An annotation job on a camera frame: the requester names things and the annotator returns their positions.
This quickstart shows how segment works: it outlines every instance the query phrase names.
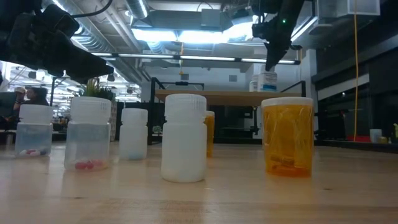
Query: wooden table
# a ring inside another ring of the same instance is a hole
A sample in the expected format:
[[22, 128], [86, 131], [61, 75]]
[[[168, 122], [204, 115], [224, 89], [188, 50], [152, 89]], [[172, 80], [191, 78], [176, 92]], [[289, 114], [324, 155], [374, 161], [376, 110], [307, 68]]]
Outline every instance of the wooden table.
[[165, 102], [166, 96], [177, 93], [197, 94], [206, 97], [208, 105], [260, 106], [266, 99], [301, 96], [300, 93], [273, 93], [248, 91], [156, 90], [155, 96]]
[[160, 177], [160, 146], [100, 172], [50, 157], [0, 160], [0, 223], [398, 223], [398, 155], [318, 147], [312, 178], [264, 172], [260, 146], [217, 145], [206, 180]]

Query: white lid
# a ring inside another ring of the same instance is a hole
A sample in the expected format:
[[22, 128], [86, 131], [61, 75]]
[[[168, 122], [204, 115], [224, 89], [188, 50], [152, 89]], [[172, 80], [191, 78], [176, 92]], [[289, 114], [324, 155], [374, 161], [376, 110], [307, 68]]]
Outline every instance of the white lid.
[[278, 97], [261, 102], [261, 107], [273, 105], [313, 105], [313, 100], [307, 97]]
[[111, 101], [107, 99], [79, 96], [72, 99], [71, 119], [82, 122], [108, 122], [111, 117]]
[[124, 108], [122, 110], [123, 124], [146, 124], [148, 122], [148, 111], [137, 108]]
[[203, 118], [206, 112], [206, 98], [194, 94], [171, 94], [166, 96], [166, 117]]
[[21, 105], [19, 118], [24, 123], [49, 124], [52, 120], [53, 108], [42, 105]]
[[206, 111], [206, 116], [213, 116], [213, 117], [215, 117], [215, 114], [214, 114], [214, 112], [212, 112], [212, 111]]

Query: green plant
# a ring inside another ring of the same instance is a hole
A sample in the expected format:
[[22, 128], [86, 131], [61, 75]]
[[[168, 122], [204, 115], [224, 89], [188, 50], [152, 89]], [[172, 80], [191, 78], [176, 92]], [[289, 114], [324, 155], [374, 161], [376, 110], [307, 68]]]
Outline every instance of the green plant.
[[91, 78], [87, 82], [87, 87], [84, 90], [83, 96], [92, 96], [113, 101], [115, 94], [110, 88], [101, 87], [99, 78]]

